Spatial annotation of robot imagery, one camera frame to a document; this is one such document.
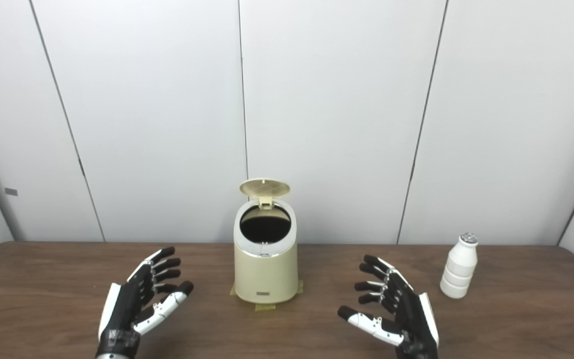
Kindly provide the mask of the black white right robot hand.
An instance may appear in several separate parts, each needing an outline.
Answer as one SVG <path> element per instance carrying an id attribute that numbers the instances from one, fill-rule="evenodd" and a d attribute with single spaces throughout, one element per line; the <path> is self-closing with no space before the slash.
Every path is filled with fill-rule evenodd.
<path id="1" fill-rule="evenodd" d="M 415 293 L 412 286 L 396 267 L 387 261 L 364 255 L 360 271 L 378 278 L 355 284 L 356 291 L 365 294 L 360 304 L 380 304 L 393 318 L 359 312 L 342 305 L 337 314 L 347 323 L 396 348 L 399 359 L 437 359 L 439 332 L 427 293 Z"/>

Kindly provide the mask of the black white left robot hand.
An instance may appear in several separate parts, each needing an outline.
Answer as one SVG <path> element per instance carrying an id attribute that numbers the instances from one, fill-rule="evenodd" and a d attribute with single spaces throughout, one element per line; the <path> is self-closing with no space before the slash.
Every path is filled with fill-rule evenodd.
<path id="1" fill-rule="evenodd" d="M 181 259 L 174 247 L 146 257 L 125 283 L 112 283 L 98 329 L 96 359 L 134 359 L 142 336 L 161 325 L 191 294 L 194 285 L 177 279 Z"/>

